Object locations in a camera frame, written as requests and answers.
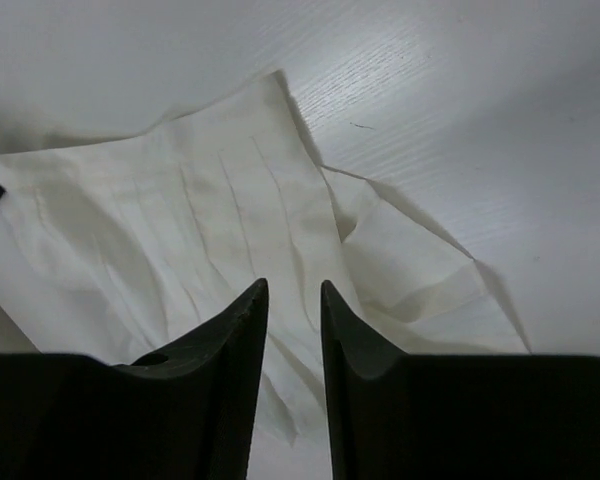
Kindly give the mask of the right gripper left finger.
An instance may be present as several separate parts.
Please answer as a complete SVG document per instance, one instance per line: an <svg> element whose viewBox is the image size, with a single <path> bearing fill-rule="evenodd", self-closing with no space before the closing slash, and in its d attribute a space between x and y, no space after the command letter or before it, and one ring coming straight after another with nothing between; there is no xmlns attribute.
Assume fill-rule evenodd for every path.
<svg viewBox="0 0 600 480"><path fill-rule="evenodd" d="M129 365L0 354L0 479L242 479L269 310L265 280Z"/></svg>

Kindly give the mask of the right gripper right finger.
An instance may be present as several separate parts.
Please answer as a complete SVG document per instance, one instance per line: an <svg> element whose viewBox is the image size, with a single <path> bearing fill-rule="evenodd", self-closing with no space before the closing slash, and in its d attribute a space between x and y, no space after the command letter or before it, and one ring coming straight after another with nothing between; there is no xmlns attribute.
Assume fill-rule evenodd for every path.
<svg viewBox="0 0 600 480"><path fill-rule="evenodd" d="M600 479L600 357L409 354L321 287L337 479Z"/></svg>

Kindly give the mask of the white pleated skirt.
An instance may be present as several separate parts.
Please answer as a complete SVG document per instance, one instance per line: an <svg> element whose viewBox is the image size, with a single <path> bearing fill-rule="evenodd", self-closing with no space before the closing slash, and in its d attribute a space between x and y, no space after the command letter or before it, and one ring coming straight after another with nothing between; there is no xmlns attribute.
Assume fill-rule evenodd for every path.
<svg viewBox="0 0 600 480"><path fill-rule="evenodd" d="M410 353L522 353L474 261L314 163L268 76L141 136L0 155L0 225L37 293L9 316L43 352L129 363L259 278L269 321L257 425L326 437L320 287Z"/></svg>

